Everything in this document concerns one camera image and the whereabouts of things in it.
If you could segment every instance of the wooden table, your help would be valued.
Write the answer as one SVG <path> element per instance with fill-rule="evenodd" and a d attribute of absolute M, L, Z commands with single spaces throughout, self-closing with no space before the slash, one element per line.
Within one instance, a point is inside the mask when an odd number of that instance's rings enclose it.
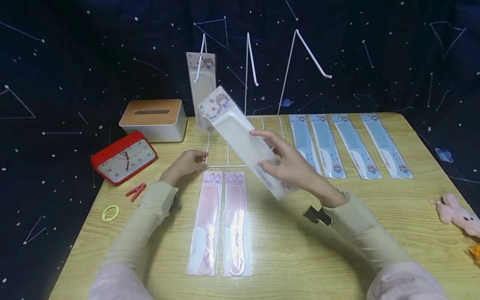
<path fill-rule="evenodd" d="M 360 179 L 329 120 L 348 177 L 331 182 L 363 199 L 380 223 L 440 281 L 448 298 L 478 299 L 480 268 L 467 252 L 474 241 L 454 225 L 442 224 L 435 206 L 428 202 L 451 192 L 468 207 L 463 197 L 403 116 L 380 114 L 415 176 L 407 180 L 390 178 L 358 114 L 349 116 L 384 178 Z M 250 120 L 256 128 L 262 127 L 261 118 Z M 292 143 L 288 116 L 281 116 L 281 121 L 285 139 Z M 280 132 L 279 118 L 264 118 L 263 122 L 267 130 Z M 98 266 L 137 207 L 125 193 L 142 182 L 157 180 L 182 151 L 205 150 L 206 145 L 207 138 L 196 133 L 195 121 L 189 118 L 182 143 L 154 144 L 160 159 L 119 187 L 105 181 L 50 299 L 86 299 Z M 212 137 L 209 163 L 225 164 L 226 149 L 221 137 Z M 233 151 L 230 164 L 242 164 Z M 179 184 L 180 206 L 153 234 L 147 246 L 150 261 L 144 283 L 152 296 L 179 300 L 365 299 L 374 277 L 368 265 L 331 228 L 312 224 L 302 216 L 310 204 L 319 208 L 318 200 L 300 191 L 278 202 L 246 171 L 253 276 L 223 278 L 221 267 L 213 277 L 187 275 L 201 184 L 201 177 L 196 176 Z M 121 213 L 116 220 L 105 223 L 102 212 L 111 204 L 118 205 Z M 219 266 L 222 245 L 220 238 Z"/>

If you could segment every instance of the plastic packaging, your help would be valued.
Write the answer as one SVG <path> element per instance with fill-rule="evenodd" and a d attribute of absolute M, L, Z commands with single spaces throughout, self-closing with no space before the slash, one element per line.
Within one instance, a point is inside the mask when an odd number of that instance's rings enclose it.
<path fill-rule="evenodd" d="M 200 55 L 203 59 L 201 60 L 200 72 L 198 72 Z M 195 109 L 195 118 L 197 120 L 197 130 L 199 133 L 214 133 L 214 127 L 202 116 L 198 109 L 198 104 L 216 88 L 215 54 L 187 52 L 187 64 L 190 76 L 193 107 Z"/>
<path fill-rule="evenodd" d="M 221 86 L 205 98 L 198 108 L 245 165 L 255 173 L 277 199 L 280 200 L 296 190 L 292 186 L 283 185 L 257 165 L 264 159 L 278 165 L 280 160 L 263 138 L 252 136 L 249 133 L 254 127 Z"/>
<path fill-rule="evenodd" d="M 222 171 L 204 171 L 188 260 L 189 275 L 215 275 L 222 185 Z"/>
<path fill-rule="evenodd" d="M 367 128 L 375 147 L 384 161 L 392 178 L 413 178 L 402 156 L 398 152 L 392 138 L 385 129 L 377 114 L 360 114 L 363 124 Z"/>
<path fill-rule="evenodd" d="M 308 115 L 312 124 L 313 135 L 317 142 L 318 154 L 327 178 L 347 178 L 342 161 L 338 155 L 332 131 L 328 125 L 327 115 Z"/>
<path fill-rule="evenodd" d="M 315 145 L 312 141 L 312 135 L 308 128 L 307 117 L 305 115 L 289 115 L 290 126 L 292 127 L 293 141 L 295 148 L 307 160 L 312 169 L 318 174 L 322 174 L 320 164 L 318 163 Z"/>
<path fill-rule="evenodd" d="M 335 124 L 340 137 L 342 138 L 345 148 L 348 150 L 348 154 L 355 164 L 357 171 L 362 179 L 380 179 L 382 175 L 378 171 L 374 164 L 370 154 L 365 148 L 358 132 L 353 127 L 350 119 L 346 114 L 330 115 L 333 123 Z"/>
<path fill-rule="evenodd" d="M 245 172 L 225 172 L 223 276 L 252 276 Z"/>

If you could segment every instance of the pink comb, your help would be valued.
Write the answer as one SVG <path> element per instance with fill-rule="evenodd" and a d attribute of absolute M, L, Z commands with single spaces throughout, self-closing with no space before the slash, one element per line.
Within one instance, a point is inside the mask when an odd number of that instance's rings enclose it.
<path fill-rule="evenodd" d="M 243 186 L 226 185 L 225 226 L 230 227 L 232 262 L 228 272 L 240 276 L 245 271 L 243 251 L 243 222 L 245 220 L 246 197 Z"/>
<path fill-rule="evenodd" d="M 215 185 L 203 185 L 200 191 L 198 205 L 197 226 L 205 230 L 205 252 L 198 272 L 210 275 L 215 266 L 215 223 L 218 213 L 218 188 Z"/>

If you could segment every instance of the hand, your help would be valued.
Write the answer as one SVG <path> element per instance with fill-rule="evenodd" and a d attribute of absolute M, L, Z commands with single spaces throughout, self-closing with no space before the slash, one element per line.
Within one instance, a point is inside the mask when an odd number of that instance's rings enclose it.
<path fill-rule="evenodd" d="M 180 177 L 192 174 L 195 171 L 208 169 L 206 161 L 208 153 L 199 150 L 183 151 L 179 158 L 173 162 L 160 176 L 160 181 L 174 186 Z"/>
<path fill-rule="evenodd" d="M 271 131 L 252 130 L 250 134 L 264 137 L 267 145 L 273 148 L 274 153 L 281 159 L 278 166 L 266 160 L 260 161 L 258 165 L 265 172 L 283 183 L 298 186 L 312 193 L 326 206 L 337 207 L 345 204 L 345 196 L 313 170 L 297 149 L 287 141 Z"/>

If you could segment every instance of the alarm clock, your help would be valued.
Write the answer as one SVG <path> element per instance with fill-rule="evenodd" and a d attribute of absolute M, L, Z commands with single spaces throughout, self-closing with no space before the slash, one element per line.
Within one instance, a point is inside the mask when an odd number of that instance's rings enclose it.
<path fill-rule="evenodd" d="M 133 131 L 90 158 L 95 171 L 118 185 L 135 176 L 158 158 L 140 131 Z"/>

